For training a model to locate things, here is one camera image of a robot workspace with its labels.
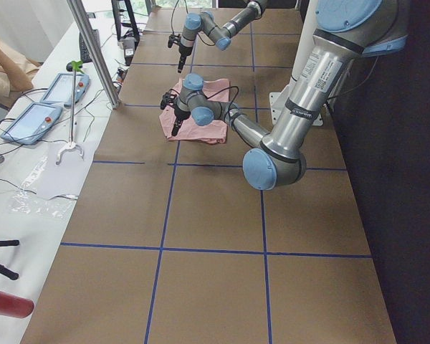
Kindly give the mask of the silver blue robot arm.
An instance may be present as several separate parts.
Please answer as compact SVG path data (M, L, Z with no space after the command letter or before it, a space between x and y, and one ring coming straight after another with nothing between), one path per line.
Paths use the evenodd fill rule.
M250 147L242 167L253 188L270 190L298 182L306 169L300 147L340 76L354 59L404 48L410 5L409 1L319 1L309 6L306 19L316 21L313 48L300 75L287 87L273 129L265 130L232 102L210 100L203 91L204 79L191 73L179 91L170 90L161 100L162 108L173 108L173 133L187 119L200 126L223 121Z
M192 54L196 38L203 32L221 51L226 50L234 36L240 33L252 21L261 19L266 11L268 1L248 1L244 9L221 27L214 21L210 11L187 13L183 30L177 34L171 26L172 33L168 38L168 48L178 46L180 54L177 73L182 73L186 58Z

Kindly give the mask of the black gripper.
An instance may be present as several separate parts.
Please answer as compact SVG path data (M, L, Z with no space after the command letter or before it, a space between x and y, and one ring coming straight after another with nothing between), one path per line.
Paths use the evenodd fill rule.
M189 119L191 112L186 104L180 101L179 94L175 91L166 92L161 99L160 109L173 108L176 121L171 131L172 136L177 136L183 121Z
M167 45L168 48L172 48L173 45L178 46L178 53L180 54L180 57L178 60L177 73L182 73L186 64L186 59L192 53L192 46L188 46L188 42L181 34L170 34Z

